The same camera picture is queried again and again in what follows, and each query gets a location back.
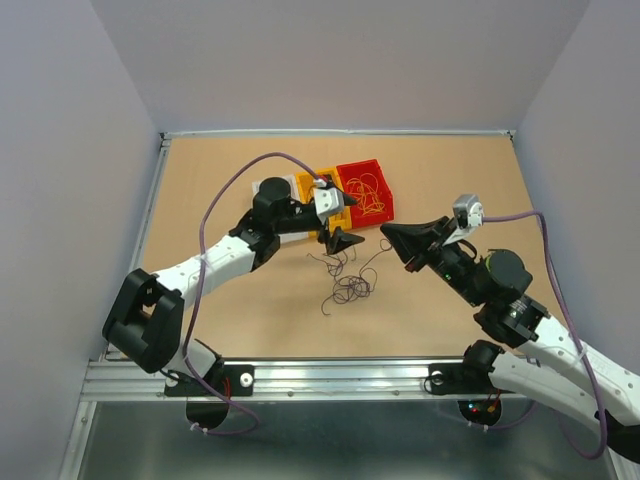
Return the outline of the white plastic bin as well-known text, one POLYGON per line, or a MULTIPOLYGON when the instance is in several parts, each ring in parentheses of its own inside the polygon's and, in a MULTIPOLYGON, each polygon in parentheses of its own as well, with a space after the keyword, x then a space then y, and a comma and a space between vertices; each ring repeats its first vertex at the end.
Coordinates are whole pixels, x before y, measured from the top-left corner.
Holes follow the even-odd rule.
POLYGON ((279 235, 283 242, 291 236, 300 239, 321 230, 323 224, 315 204, 312 200, 302 201, 294 175, 254 181, 252 192, 251 221, 279 235))

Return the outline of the red plastic bin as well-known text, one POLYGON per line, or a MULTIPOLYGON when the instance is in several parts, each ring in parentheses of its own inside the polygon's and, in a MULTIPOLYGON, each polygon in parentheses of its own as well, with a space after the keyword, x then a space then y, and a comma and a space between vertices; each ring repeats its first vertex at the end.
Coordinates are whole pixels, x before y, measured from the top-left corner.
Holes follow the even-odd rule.
POLYGON ((344 192, 358 201, 350 207, 353 229, 391 222, 395 218, 392 191, 377 159, 338 165, 344 192))

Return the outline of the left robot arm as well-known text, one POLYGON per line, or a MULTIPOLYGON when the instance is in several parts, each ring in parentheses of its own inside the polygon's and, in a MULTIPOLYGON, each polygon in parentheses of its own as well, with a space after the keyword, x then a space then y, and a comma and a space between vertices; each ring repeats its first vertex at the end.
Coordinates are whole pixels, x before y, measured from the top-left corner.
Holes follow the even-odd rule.
POLYGON ((149 374, 164 371, 187 378, 199 393, 215 392, 222 384, 223 360, 194 339, 192 326, 182 325, 185 311, 198 312, 203 296, 268 262, 285 234, 314 231, 329 255, 363 242, 329 225, 332 216, 356 203, 324 179, 314 180, 307 203, 292 197, 285 179, 263 180, 251 208, 212 247, 154 273, 130 272, 104 323, 103 338, 149 374))

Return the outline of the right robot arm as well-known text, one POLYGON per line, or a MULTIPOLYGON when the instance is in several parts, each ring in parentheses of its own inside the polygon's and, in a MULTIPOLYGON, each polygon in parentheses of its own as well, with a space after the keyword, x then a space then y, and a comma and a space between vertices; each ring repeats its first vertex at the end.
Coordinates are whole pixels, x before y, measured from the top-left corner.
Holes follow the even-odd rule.
POLYGON ((488 335, 465 353, 463 384, 526 395, 600 433, 607 447, 639 460, 639 377, 580 340, 568 322, 527 295, 533 277, 508 249, 486 256, 444 216, 385 223, 381 233, 410 273, 430 268, 469 305, 488 335))

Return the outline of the yellow plastic bin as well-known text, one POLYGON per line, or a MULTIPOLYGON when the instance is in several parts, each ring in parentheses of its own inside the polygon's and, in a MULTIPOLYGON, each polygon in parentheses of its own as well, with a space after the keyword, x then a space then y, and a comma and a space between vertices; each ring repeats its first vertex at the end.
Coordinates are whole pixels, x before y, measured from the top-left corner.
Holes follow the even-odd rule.
MULTIPOLYGON (((342 181, 339 177, 338 171, 336 167, 319 169, 316 173, 323 177, 326 181, 333 182, 340 190, 344 190, 342 185, 342 181)), ((307 173, 306 171, 302 171, 295 175, 296 184, 299 194, 299 199, 303 203, 308 203, 310 199, 313 197, 312 189, 314 187, 314 178, 307 173)), ((341 213, 333 215, 329 218, 329 229, 330 232, 333 233, 337 227, 341 227, 343 231, 349 231, 352 229, 350 208, 346 207, 341 213)))

